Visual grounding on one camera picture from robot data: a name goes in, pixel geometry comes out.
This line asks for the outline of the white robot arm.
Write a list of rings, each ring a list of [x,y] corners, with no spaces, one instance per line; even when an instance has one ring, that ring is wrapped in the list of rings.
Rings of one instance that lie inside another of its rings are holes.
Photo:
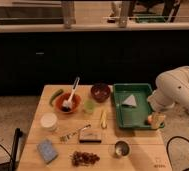
[[[156,89],[147,101],[155,112],[171,109],[176,103],[189,111],[189,66],[165,71],[155,80]]]

